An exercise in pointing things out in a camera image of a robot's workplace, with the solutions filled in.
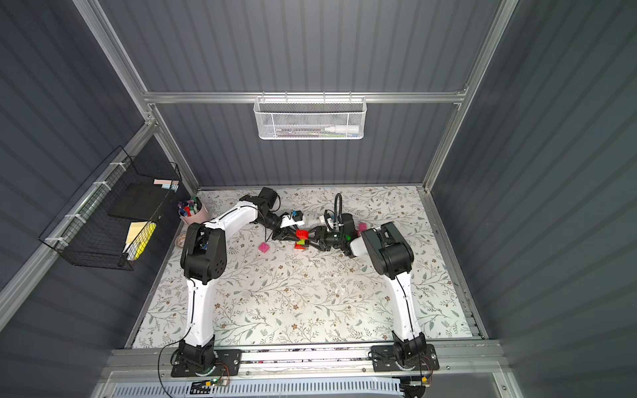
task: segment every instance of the ventilation grille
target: ventilation grille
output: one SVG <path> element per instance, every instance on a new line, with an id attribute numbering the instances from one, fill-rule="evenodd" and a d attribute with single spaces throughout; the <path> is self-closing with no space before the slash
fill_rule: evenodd
<path id="1" fill-rule="evenodd" d="M 214 388 L 209 394 L 190 394 L 192 381 L 169 381 L 164 383 L 166 390 L 175 398 L 178 397 L 264 397 L 321 394 L 370 394 L 403 396 L 399 381 L 383 377 L 356 377 L 331 379 L 284 379 L 284 380 L 232 380 L 226 387 Z M 152 383 L 117 383 L 113 398 L 146 397 L 165 398 L 159 382 Z"/>

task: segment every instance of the gray corrugated wall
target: gray corrugated wall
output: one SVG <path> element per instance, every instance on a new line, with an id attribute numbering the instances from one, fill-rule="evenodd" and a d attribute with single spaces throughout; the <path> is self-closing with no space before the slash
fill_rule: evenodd
<path id="1" fill-rule="evenodd" d="M 150 91 L 462 89 L 497 0 L 103 1 Z"/>
<path id="2" fill-rule="evenodd" d="M 252 105 L 160 104 L 202 186 L 422 183 L 453 104 L 370 104 L 365 137 L 259 138 Z"/>
<path id="3" fill-rule="evenodd" d="M 71 1 L 0 1 L 0 92 L 3 287 L 143 119 Z M 164 154 L 152 139 L 140 156 Z M 52 266 L 0 332 L 2 397 L 90 395 L 171 244 L 179 220 L 169 211 L 162 221 L 133 272 Z"/>
<path id="4" fill-rule="evenodd" d="M 633 396 L 637 3 L 522 1 L 433 196 L 526 397 Z"/>
<path id="5" fill-rule="evenodd" d="M 154 139 L 138 156 L 166 159 Z M 133 271 L 53 264 L 0 333 L 2 397 L 90 395 L 128 338 L 180 223 L 177 199 L 187 196 L 180 188 L 166 206 Z"/>
<path id="6" fill-rule="evenodd" d="M 461 90 L 497 0 L 104 1 L 150 91 Z M 451 104 L 370 104 L 365 137 L 263 141 L 249 105 L 159 105 L 200 184 L 419 183 Z"/>
<path id="7" fill-rule="evenodd" d="M 3 287 L 143 119 L 71 1 L 0 1 L 0 92 Z"/>

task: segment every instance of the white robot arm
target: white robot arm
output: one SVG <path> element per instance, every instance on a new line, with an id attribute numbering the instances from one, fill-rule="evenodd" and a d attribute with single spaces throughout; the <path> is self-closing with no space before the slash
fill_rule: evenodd
<path id="1" fill-rule="evenodd" d="M 181 265 L 187 279 L 189 307 L 187 331 L 179 342 L 177 358 L 193 373 L 206 376 L 215 364 L 213 286 L 226 267 L 226 241 L 251 222 L 273 230 L 274 240 L 298 241 L 297 228 L 303 213 L 277 216 L 272 213 L 278 195 L 263 188 L 258 196 L 246 195 L 230 210 L 204 224 L 189 226 Z M 334 222 L 303 231 L 306 242 L 319 250 L 343 250 L 349 257 L 369 254 L 378 274 L 385 276 L 394 312 L 394 355 L 404 366 L 413 365 L 426 346 L 417 322 L 410 283 L 413 252 L 393 223 L 364 231 L 360 237 L 352 215 L 341 214 L 334 206 Z"/>

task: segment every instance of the black wire basket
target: black wire basket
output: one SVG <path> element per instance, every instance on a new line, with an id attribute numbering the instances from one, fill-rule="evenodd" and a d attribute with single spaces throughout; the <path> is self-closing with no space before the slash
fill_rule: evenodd
<path id="1" fill-rule="evenodd" d="M 167 160 L 142 159 L 126 155 L 122 162 L 110 164 L 114 170 L 104 181 L 93 183 L 93 193 L 82 204 L 56 219 L 61 219 L 55 231 L 51 224 L 42 232 L 39 240 L 55 250 L 74 266 L 125 269 L 132 271 L 160 222 L 163 207 L 174 197 L 181 174 L 176 164 Z M 169 188 L 161 189 L 155 180 L 168 180 Z M 155 192 L 154 208 L 147 208 L 143 218 L 113 216 L 113 209 L 121 205 L 123 197 L 130 196 L 133 188 L 145 188 Z M 63 209 L 72 208 L 67 203 Z M 131 221 L 146 221 L 130 243 L 126 243 Z"/>

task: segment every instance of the wall-mounted basket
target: wall-mounted basket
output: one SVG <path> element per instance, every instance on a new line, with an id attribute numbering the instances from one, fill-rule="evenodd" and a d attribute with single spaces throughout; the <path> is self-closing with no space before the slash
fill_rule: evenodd
<path id="1" fill-rule="evenodd" d="M 112 171 L 104 181 L 93 183 L 91 195 L 76 211 L 65 214 L 64 210 L 71 207 L 70 200 L 62 208 L 59 215 L 65 219 L 64 226 L 51 233 L 52 222 L 39 240 L 74 266 L 132 271 L 136 261 L 144 256 L 144 248 L 157 224 L 162 222 L 163 207 L 175 196 L 182 177 L 177 166 L 167 160 L 126 156 L 122 162 L 111 163 L 109 168 Z M 172 184 L 169 189 L 162 189 L 154 184 L 155 179 L 170 180 Z M 137 192 L 145 189 L 154 193 L 154 205 L 150 208 L 144 207 L 148 204 L 144 196 L 136 198 L 142 204 L 138 207 L 145 213 L 143 218 L 112 214 L 119 211 L 117 206 L 127 197 L 129 189 Z M 146 224 L 127 244 L 131 221 Z"/>
<path id="2" fill-rule="evenodd" d="M 261 139 L 361 139 L 365 98 L 343 102 L 294 102 L 258 97 L 254 116 Z"/>

